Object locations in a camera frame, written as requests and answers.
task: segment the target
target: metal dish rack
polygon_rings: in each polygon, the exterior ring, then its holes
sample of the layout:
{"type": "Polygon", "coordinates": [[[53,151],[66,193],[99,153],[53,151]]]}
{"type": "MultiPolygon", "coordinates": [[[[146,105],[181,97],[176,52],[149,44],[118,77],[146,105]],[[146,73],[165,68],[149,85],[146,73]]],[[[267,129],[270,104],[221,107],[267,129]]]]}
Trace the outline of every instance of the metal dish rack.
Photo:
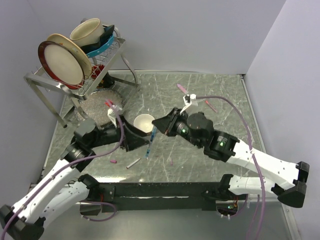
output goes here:
{"type": "MultiPolygon", "coordinates": [[[[109,26],[108,23],[102,23],[104,27],[109,26]]],[[[124,50],[126,48],[126,40],[121,37],[119,30],[115,27],[114,28],[116,37],[114,37],[112,45],[101,54],[90,58],[90,62],[93,66],[96,65],[104,65],[103,70],[99,70],[97,67],[91,75],[83,79],[82,85],[78,85],[78,89],[70,89],[66,85],[61,82],[57,82],[53,80],[44,70],[43,67],[40,67],[35,73],[27,73],[24,76],[25,81],[28,83],[30,88],[35,92],[35,94],[39,97],[39,99],[46,105],[46,107],[50,110],[50,112],[56,117],[58,122],[66,128],[68,125],[67,123],[70,122],[70,118],[73,115],[75,108],[77,108],[79,114],[87,119],[89,116],[83,111],[82,107],[79,104],[79,100],[83,101],[88,99],[89,95],[97,88],[98,84],[101,82],[103,77],[107,74],[110,70],[111,66],[117,60],[119,56],[121,56],[123,62],[126,66],[130,69],[133,74],[134,81],[127,81],[122,79],[116,79],[116,83],[110,89],[119,89],[123,86],[126,88],[130,88],[128,94],[123,96],[123,106],[125,108],[126,103],[130,100],[130,98],[135,95],[140,90],[140,85],[138,84],[138,76],[131,64],[128,62],[126,57],[124,56],[124,50]],[[92,76],[99,71],[99,74],[96,74],[96,78],[93,79],[92,76]],[[64,94],[68,97],[73,106],[70,110],[64,115],[61,116],[51,102],[46,98],[46,96],[40,91],[39,87],[45,88],[47,91],[52,90],[58,93],[64,94]]]]}

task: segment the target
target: blue plate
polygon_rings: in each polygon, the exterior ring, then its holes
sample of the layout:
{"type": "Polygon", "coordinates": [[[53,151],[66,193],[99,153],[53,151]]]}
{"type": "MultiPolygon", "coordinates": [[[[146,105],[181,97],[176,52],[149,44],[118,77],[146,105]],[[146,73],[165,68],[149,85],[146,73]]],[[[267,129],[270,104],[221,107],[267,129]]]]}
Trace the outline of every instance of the blue plate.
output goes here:
{"type": "Polygon", "coordinates": [[[98,48],[97,50],[94,50],[94,51],[91,51],[89,53],[87,53],[87,57],[88,58],[93,58],[101,53],[103,53],[105,50],[107,50],[111,45],[112,43],[114,42],[114,36],[112,35],[109,40],[104,44],[102,45],[100,48],[98,48]]]}

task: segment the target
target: gray wall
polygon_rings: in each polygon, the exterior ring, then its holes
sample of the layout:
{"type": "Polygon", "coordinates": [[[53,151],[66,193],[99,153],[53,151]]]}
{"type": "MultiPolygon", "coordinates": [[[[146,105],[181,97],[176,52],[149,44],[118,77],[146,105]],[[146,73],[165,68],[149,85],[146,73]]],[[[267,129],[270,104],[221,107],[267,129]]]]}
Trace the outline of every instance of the gray wall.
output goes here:
{"type": "Polygon", "coordinates": [[[320,2],[287,0],[245,77],[268,153],[310,163],[295,217],[305,240],[320,236],[320,2]]]}
{"type": "MultiPolygon", "coordinates": [[[[136,69],[243,74],[285,0],[28,0],[50,33],[115,24],[136,69]]],[[[117,62],[116,69],[125,66],[117,62]]]]}
{"type": "MultiPolygon", "coordinates": [[[[23,79],[40,66],[38,45],[48,35],[26,0],[0,0],[0,33],[2,206],[19,200],[40,176],[56,121],[23,79]]],[[[48,95],[59,107],[62,96],[48,95]]]]}

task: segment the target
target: tabletop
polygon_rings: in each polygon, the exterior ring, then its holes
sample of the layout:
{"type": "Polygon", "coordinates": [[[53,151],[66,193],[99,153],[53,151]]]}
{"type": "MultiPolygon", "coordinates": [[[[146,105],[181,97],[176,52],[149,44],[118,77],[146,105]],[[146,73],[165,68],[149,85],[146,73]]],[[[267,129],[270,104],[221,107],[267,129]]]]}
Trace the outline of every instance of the tabletop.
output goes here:
{"type": "MultiPolygon", "coordinates": [[[[132,81],[131,74],[111,73],[117,78],[132,81]]],[[[184,94],[176,87],[184,86],[189,93],[198,96],[223,96],[228,98],[240,110],[246,120],[253,139],[253,147],[261,150],[253,115],[247,100],[246,91],[242,85],[240,75],[216,75],[200,73],[142,73],[138,74],[141,90],[131,98],[126,106],[124,116],[133,124],[136,116],[150,114],[154,118],[167,115],[173,107],[183,107],[184,94]]],[[[204,102],[198,101],[198,110],[213,121],[216,130],[227,132],[239,139],[248,142],[247,132],[237,113],[232,107],[221,99],[210,99],[218,113],[215,113],[204,102]]],[[[71,103],[63,103],[62,112],[69,109],[71,103]]],[[[46,175],[59,159],[61,153],[70,143],[75,126],[69,124],[62,128],[58,124],[49,150],[44,174],[46,175]]],[[[96,154],[112,149],[115,144],[94,148],[96,154]]],[[[243,167],[222,161],[217,161],[204,155],[203,149],[197,149],[180,136],[167,137],[159,131],[156,133],[150,149],[148,160],[142,158],[148,146],[140,147],[134,151],[125,152],[118,149],[114,153],[95,158],[82,172],[90,174],[99,182],[218,182],[223,174],[234,174],[243,177],[255,177],[254,172],[243,167]],[[142,158],[137,164],[127,169],[130,163],[142,158]]]]}

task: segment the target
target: marble surface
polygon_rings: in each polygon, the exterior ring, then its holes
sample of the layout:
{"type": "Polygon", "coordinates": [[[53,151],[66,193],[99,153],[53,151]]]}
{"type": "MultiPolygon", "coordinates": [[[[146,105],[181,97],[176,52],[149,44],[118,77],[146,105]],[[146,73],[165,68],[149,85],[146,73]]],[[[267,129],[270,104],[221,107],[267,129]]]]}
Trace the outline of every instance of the marble surface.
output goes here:
{"type": "MultiPolygon", "coordinates": [[[[111,75],[132,81],[131,74],[111,75]]],[[[215,74],[175,74],[175,73],[144,73],[139,74],[140,90],[130,102],[127,103],[126,119],[133,123],[139,114],[151,114],[155,118],[165,116],[173,107],[183,107],[183,93],[176,87],[179,83],[190,93],[198,96],[218,95],[228,98],[243,114],[252,132],[253,147],[261,150],[252,113],[239,75],[215,74]]],[[[126,95],[128,90],[120,87],[118,92],[126,95]]],[[[232,134],[239,139],[247,141],[246,130],[239,116],[232,107],[220,99],[210,99],[209,102],[218,113],[211,110],[204,102],[198,101],[198,110],[204,112],[211,119],[214,128],[232,134]]],[[[67,111],[70,102],[66,100],[63,111],[67,111]]],[[[70,143],[75,126],[69,124],[67,128],[58,125],[53,136],[52,147],[45,166],[46,175],[59,159],[60,154],[70,143]]],[[[101,146],[94,149],[97,154],[110,150],[115,145],[101,146]]],[[[126,169],[134,160],[146,154],[147,146],[131,152],[122,149],[116,150],[108,156],[94,159],[83,171],[95,177],[100,182],[215,182],[220,181],[223,174],[234,174],[244,177],[257,176],[245,168],[213,160],[203,154],[203,149],[197,149],[182,137],[167,137],[157,132],[149,159],[141,159],[133,167],[126,169]]]]}

